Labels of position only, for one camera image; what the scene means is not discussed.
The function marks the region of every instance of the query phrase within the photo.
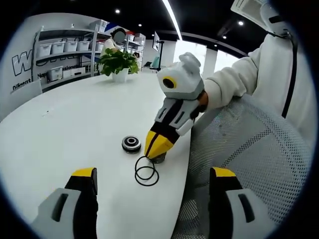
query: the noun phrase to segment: person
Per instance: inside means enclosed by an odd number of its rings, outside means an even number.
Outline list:
[[[104,46],[101,52],[101,56],[105,55],[105,50],[107,48],[111,49],[112,51],[120,51],[121,48],[116,44],[117,43],[122,43],[125,40],[126,32],[123,28],[117,28],[111,33],[111,37],[107,39],[104,42]]]
[[[141,67],[142,67],[142,63],[139,61],[139,59],[140,59],[140,54],[139,54],[139,52],[134,52],[134,53],[133,53],[133,56],[134,56],[135,59],[136,59],[136,63],[137,63],[137,65],[138,65],[139,71],[140,71],[140,70],[141,70]]]
[[[260,14],[269,29],[264,42],[248,57],[204,80],[200,104],[215,109],[248,93],[286,118],[313,150],[317,104],[305,53],[269,3],[262,5]]]
[[[133,56],[135,57],[136,61],[138,61],[139,58],[140,58],[139,52],[134,52],[134,53],[133,53]]]

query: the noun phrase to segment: white table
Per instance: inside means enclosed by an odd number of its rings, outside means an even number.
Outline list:
[[[97,76],[58,87],[0,123],[2,184],[28,223],[35,219],[39,204],[63,188],[72,172],[96,167],[98,238],[171,237],[184,191],[190,132],[177,141],[164,163],[156,165],[159,182],[139,185],[134,165],[143,155],[164,94],[156,74],[128,78],[125,84],[116,84]],[[122,150],[127,135],[141,140],[138,155]]]

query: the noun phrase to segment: potted plant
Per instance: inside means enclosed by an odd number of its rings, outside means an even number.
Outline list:
[[[103,67],[101,74],[107,76],[112,74],[113,80],[121,83],[125,82],[129,70],[132,73],[137,73],[139,69],[132,54],[121,51],[113,52],[109,48],[105,50],[105,55],[101,56],[98,65]]]

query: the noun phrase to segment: shelving unit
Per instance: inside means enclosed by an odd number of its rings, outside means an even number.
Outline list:
[[[52,87],[52,86],[60,84],[62,82],[67,82],[67,81],[71,81],[71,80],[74,80],[74,79],[77,79],[77,78],[88,77],[88,76],[91,76],[91,72],[87,72],[85,74],[79,74],[79,75],[76,75],[76,76],[71,76],[71,77],[63,78],[61,80],[50,82],[48,84],[42,85],[42,89],[44,90],[46,88]]]
[[[92,54],[92,51],[72,51],[72,52],[63,52],[60,54],[53,54],[53,55],[48,55],[48,56],[42,56],[36,59],[36,62],[43,62],[51,59],[56,59],[60,57],[65,57],[65,56],[71,56],[71,55],[81,55],[81,54]]]
[[[60,54],[37,57],[37,51],[38,51],[39,45],[41,44],[40,43],[41,41],[61,39],[61,38],[72,38],[72,37],[79,38],[80,40],[83,40],[84,38],[91,38],[92,39],[91,49],[88,51],[63,52]],[[86,72],[85,74],[80,74],[80,75],[68,77],[65,79],[57,80],[54,82],[47,82],[47,81],[41,80],[41,85],[43,90],[49,87],[52,87],[54,85],[57,85],[59,83],[71,81],[77,78],[93,77],[95,74],[97,74],[97,72],[94,71],[95,59],[98,59],[99,55],[101,54],[101,52],[95,51],[96,41],[97,39],[107,40],[110,37],[111,36],[109,34],[98,32],[96,30],[95,31],[90,30],[90,29],[68,28],[68,29],[48,29],[48,30],[46,29],[43,31],[41,30],[38,31],[34,38],[33,51],[32,51],[32,61],[31,61],[32,80],[33,81],[37,80],[37,75],[38,75],[37,63],[46,62],[52,59],[58,59],[58,58],[63,58],[67,56],[78,56],[80,67],[82,66],[82,56],[90,58],[90,65],[91,65],[90,72]],[[125,40],[125,44],[126,46],[130,46],[134,49],[137,49],[137,47],[142,46],[139,43],[134,41],[129,41],[127,43],[127,40]]]

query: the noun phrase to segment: metal bearing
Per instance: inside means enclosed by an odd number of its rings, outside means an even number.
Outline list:
[[[164,162],[165,156],[166,156],[166,153],[162,153],[161,155],[150,159],[150,161],[153,162],[154,164],[160,164]]]
[[[122,148],[126,153],[137,153],[141,149],[141,142],[135,136],[126,136],[122,140]]]

